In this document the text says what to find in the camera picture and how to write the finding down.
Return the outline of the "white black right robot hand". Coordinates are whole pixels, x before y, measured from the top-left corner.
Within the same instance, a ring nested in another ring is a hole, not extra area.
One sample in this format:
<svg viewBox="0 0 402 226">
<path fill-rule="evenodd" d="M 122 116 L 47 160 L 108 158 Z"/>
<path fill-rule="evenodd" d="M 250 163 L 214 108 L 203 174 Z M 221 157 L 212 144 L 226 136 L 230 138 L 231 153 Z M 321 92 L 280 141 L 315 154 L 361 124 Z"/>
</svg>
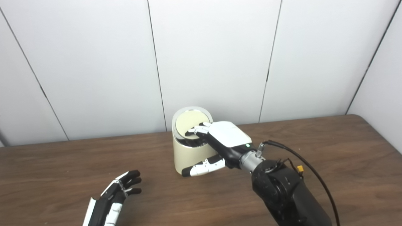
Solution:
<svg viewBox="0 0 402 226">
<path fill-rule="evenodd" d="M 255 150 L 250 136 L 229 121 L 202 122 L 189 129 L 185 136 L 196 135 L 217 154 L 182 169 L 183 177 L 199 176 L 228 167 L 241 169 L 241 158 Z"/>
</svg>

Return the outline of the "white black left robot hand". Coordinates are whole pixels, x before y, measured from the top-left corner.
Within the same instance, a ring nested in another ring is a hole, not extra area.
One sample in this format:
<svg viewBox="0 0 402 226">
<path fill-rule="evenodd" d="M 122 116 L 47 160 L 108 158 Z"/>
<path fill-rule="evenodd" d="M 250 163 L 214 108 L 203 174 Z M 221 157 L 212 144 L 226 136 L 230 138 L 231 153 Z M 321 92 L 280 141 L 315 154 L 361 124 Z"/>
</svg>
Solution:
<svg viewBox="0 0 402 226">
<path fill-rule="evenodd" d="M 115 226 L 128 196 L 142 192 L 141 188 L 133 187 L 141 181 L 139 170 L 125 172 L 113 179 L 99 199 L 90 199 L 83 226 Z"/>
</svg>

